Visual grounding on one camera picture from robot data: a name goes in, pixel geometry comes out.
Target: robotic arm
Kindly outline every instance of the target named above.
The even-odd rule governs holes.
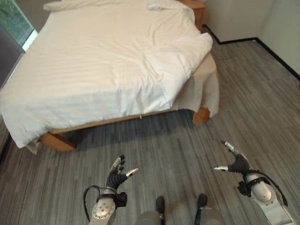
[[[251,197],[261,207],[270,225],[297,225],[297,222],[288,211],[287,201],[278,185],[259,170],[251,170],[247,158],[240,154],[234,146],[228,142],[222,142],[235,156],[235,162],[228,166],[217,166],[216,171],[228,171],[243,174],[244,181],[239,183],[239,191]],[[278,193],[270,182],[274,184],[283,198],[281,202]]]
[[[125,163],[124,155],[119,156],[113,163],[109,172],[106,188],[98,187],[96,185],[90,186],[89,188],[97,188],[99,196],[97,197],[97,203],[93,207],[91,219],[87,213],[85,196],[89,190],[87,188],[84,192],[84,206],[89,225],[108,225],[114,220],[114,212],[118,207],[124,207],[127,204],[127,195],[125,192],[120,194],[117,193],[117,189],[121,183],[126,181],[129,177],[138,172],[138,168],[133,169],[125,174],[121,173],[124,169]],[[104,193],[100,195],[100,189],[104,189]]]

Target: bed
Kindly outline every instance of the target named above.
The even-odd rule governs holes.
[[[59,133],[178,109],[218,112],[212,39],[173,0],[65,0],[0,92],[16,145],[75,145]]]

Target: wrinkled sheet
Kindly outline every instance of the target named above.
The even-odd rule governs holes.
[[[18,147],[52,128],[170,108],[210,51],[191,10],[145,0],[53,2],[44,28],[0,92]]]

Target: striped carpet floor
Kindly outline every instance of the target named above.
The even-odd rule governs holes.
[[[220,112],[194,126],[188,110],[68,133],[72,152],[43,148],[37,155],[12,143],[0,165],[1,225],[84,225],[83,191],[105,185],[121,153],[125,171],[140,172],[120,191],[128,204],[116,225],[133,225],[141,213],[166,200],[167,225],[192,225],[197,196],[206,193],[228,225],[267,225],[258,206],[242,196],[238,174],[214,172],[233,157],[220,140],[233,143],[254,168],[273,178],[300,218],[300,83],[255,41],[218,45]],[[88,195],[88,207],[96,193]]]

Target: wall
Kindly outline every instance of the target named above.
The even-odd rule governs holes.
[[[258,38],[300,74],[300,0],[276,0]]]
[[[32,26],[37,32],[40,32],[42,27],[47,21],[50,14],[49,11],[45,11],[43,6],[45,3],[52,0],[15,0],[22,12],[26,15]]]
[[[220,41],[257,37],[274,0],[206,0],[205,24]]]
[[[0,26],[0,87],[22,53],[23,49]]]

